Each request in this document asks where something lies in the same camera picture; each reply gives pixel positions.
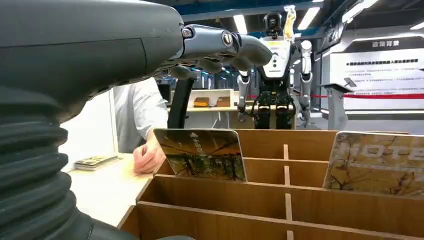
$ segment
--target wooden box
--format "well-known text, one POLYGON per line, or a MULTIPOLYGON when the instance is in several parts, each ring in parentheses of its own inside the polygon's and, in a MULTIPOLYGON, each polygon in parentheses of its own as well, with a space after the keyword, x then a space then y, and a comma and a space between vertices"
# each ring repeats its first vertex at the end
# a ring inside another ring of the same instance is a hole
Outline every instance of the wooden box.
POLYGON ((119 227, 143 240, 424 238, 424 200, 321 188, 336 131, 237 132, 248 183, 177 177, 165 161, 119 227))

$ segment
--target red stripe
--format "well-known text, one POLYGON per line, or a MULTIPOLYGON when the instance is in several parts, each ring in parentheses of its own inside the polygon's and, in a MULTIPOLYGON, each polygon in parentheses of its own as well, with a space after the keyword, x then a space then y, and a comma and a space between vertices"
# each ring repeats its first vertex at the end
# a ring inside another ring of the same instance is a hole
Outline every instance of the red stripe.
MULTIPOLYGON (((251 99, 255 99, 256 95, 249 95, 251 99)), ((327 95, 311 94, 311 98, 327 98, 327 95)), ((410 93, 410 94, 376 94, 376 95, 355 95, 345 94, 345 98, 352 99, 424 99, 424 93, 410 93)))

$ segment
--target person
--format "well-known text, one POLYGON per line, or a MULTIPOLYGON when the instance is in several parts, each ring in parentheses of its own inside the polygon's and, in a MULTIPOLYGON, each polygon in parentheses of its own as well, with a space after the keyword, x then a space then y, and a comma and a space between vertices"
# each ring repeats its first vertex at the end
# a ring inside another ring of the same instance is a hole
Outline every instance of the person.
POLYGON ((133 153, 134 171, 152 173, 166 159, 153 129, 167 128, 168 110, 153 77, 113 89, 118 150, 133 153))

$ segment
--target white shirt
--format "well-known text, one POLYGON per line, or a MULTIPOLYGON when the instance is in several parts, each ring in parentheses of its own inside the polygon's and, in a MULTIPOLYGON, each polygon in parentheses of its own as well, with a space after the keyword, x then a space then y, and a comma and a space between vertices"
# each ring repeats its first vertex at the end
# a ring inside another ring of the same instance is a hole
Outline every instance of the white shirt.
POLYGON ((153 77, 113 88, 120 153, 132 153, 153 128, 167 128, 167 102, 153 77))

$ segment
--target person's hand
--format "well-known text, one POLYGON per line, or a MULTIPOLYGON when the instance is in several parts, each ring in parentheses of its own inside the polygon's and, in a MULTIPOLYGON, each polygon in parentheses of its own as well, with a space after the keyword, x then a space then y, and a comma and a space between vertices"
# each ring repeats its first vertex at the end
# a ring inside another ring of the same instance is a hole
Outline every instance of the person's hand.
POLYGON ((138 174, 157 171, 166 159, 154 135, 147 140, 146 144, 137 147, 132 154, 134 155, 134 172, 138 174))

